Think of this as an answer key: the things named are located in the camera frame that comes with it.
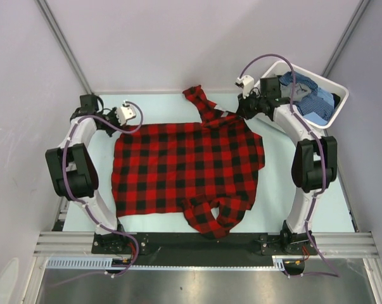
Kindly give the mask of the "red black plaid shirt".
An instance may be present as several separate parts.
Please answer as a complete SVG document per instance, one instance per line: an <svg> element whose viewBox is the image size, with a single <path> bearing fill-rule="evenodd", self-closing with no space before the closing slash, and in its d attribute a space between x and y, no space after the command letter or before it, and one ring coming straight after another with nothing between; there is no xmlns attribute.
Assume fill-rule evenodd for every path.
<svg viewBox="0 0 382 304"><path fill-rule="evenodd" d="M254 205L265 165L263 140L244 119L209 100L201 86L183 94L199 122L129 127L116 140L116 213L182 213L205 238L222 238Z"/></svg>

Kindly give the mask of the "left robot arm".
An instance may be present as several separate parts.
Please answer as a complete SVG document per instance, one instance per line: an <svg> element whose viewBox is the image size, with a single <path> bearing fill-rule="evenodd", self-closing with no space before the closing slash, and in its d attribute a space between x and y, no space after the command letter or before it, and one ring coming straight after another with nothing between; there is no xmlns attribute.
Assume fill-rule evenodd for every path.
<svg viewBox="0 0 382 304"><path fill-rule="evenodd" d="M55 193L79 206L95 225L93 254L123 253L129 240L116 213L107 207L98 191L98 173L87 147L96 131L112 136L135 116L134 108L127 103L105 113L99 96L81 95L66 137L58 147L45 153Z"/></svg>

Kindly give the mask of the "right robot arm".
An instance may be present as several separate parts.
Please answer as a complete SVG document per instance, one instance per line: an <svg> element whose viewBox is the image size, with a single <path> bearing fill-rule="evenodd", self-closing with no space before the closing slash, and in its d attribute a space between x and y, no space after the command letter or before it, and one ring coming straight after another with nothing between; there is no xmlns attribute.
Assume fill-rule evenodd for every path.
<svg viewBox="0 0 382 304"><path fill-rule="evenodd" d="M236 85L241 88L236 113L245 119L264 114L295 145L291 166L295 198L279 236L261 236L262 253L309 255L314 247L310 229L317 201L337 176L337 141L322 136L304 120L293 100L281 95L277 77L262 78L255 85L253 77L244 75L236 79Z"/></svg>

